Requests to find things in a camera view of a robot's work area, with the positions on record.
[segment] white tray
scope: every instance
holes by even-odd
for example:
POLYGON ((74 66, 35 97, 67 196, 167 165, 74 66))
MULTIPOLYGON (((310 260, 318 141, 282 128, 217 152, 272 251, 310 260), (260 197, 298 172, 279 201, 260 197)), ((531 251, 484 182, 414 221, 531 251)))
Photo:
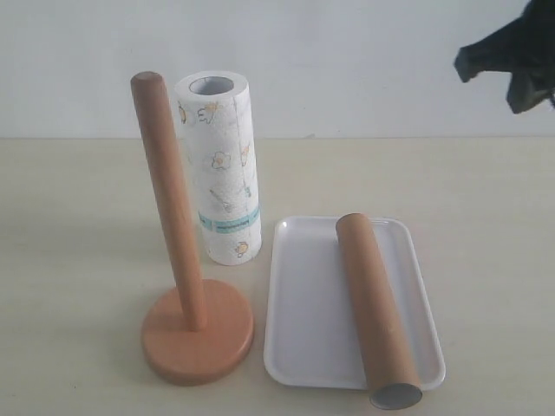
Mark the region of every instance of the white tray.
MULTIPOLYGON (((288 386, 366 388, 337 220, 290 217, 276 226, 264 365, 288 386)), ((445 363, 412 238, 394 219, 373 218, 372 225, 422 389, 434 389, 445 378, 445 363)))

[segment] paper towel holder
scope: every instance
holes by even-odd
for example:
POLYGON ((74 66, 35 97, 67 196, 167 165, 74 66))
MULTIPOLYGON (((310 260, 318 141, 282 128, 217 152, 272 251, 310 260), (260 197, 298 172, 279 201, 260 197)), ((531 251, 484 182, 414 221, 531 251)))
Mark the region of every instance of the paper towel holder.
POLYGON ((176 287, 150 308, 141 328, 149 366, 163 379, 194 386, 229 374, 248 354, 254 320, 231 285, 203 280, 179 146, 164 79, 131 79, 154 196, 176 287))

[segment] paper towel roll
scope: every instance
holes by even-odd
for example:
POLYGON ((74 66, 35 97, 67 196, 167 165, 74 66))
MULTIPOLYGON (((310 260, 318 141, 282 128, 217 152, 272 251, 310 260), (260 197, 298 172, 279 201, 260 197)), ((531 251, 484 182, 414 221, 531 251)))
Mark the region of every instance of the paper towel roll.
POLYGON ((232 72, 204 71, 175 92, 208 256, 247 262, 262 244, 249 84, 232 72))

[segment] table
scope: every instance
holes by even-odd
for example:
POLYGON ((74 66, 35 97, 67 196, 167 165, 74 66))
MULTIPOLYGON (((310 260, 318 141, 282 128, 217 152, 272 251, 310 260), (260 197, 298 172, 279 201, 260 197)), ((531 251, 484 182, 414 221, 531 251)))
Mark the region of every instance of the table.
POLYGON ((555 414, 555 140, 258 140, 263 249, 205 276, 251 301, 247 360, 204 387, 147 367, 173 284, 140 140, 0 141, 2 415, 377 414, 362 392, 284 387, 262 350, 273 228, 352 211, 411 230, 447 364, 407 415, 555 414))

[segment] white wall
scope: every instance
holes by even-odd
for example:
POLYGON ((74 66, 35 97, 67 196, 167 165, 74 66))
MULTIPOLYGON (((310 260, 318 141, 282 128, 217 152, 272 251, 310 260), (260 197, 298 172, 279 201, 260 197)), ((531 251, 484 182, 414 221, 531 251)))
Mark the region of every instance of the white wall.
POLYGON ((129 79, 249 79, 258 137, 550 135, 509 76, 462 84, 460 46, 526 0, 3 0, 0 137, 139 137, 129 79))

